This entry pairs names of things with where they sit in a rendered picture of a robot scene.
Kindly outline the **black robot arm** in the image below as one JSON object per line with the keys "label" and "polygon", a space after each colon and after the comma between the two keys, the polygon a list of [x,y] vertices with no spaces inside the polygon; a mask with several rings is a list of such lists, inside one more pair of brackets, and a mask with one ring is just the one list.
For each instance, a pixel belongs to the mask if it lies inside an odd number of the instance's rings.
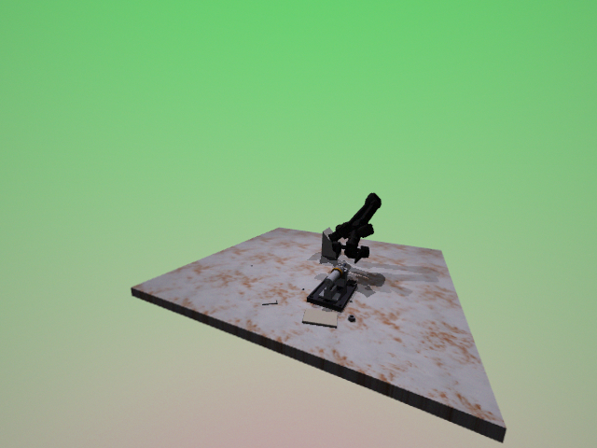
{"label": "black robot arm", "polygon": [[[359,238],[365,238],[374,233],[372,225],[368,222],[373,217],[375,212],[381,207],[381,199],[376,193],[370,193],[365,200],[365,204],[360,210],[347,222],[340,224],[336,227],[335,231],[329,234],[329,238],[332,242],[338,241],[341,237],[343,239],[354,235]],[[355,259],[357,252],[344,250],[344,255],[348,259]]]}

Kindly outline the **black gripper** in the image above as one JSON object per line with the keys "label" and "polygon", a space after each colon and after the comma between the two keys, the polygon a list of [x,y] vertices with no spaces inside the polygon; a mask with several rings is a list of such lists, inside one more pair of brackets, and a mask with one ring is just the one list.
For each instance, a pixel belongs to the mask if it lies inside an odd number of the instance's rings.
{"label": "black gripper", "polygon": [[356,258],[354,260],[354,264],[356,264],[361,258],[368,258],[369,256],[369,247],[361,245],[360,248],[358,247],[359,238],[351,235],[348,237],[348,241],[346,245],[341,245],[340,242],[334,241],[332,243],[332,249],[336,253],[336,260],[339,257],[340,251],[345,249],[347,251],[357,252]]}

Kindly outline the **beige flat rectangular plate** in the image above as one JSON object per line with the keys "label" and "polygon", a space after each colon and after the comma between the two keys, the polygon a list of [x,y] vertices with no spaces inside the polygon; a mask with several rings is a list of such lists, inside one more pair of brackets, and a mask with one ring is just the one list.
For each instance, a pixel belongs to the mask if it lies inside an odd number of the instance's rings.
{"label": "beige flat rectangular plate", "polygon": [[306,308],[302,322],[337,327],[338,313]]}

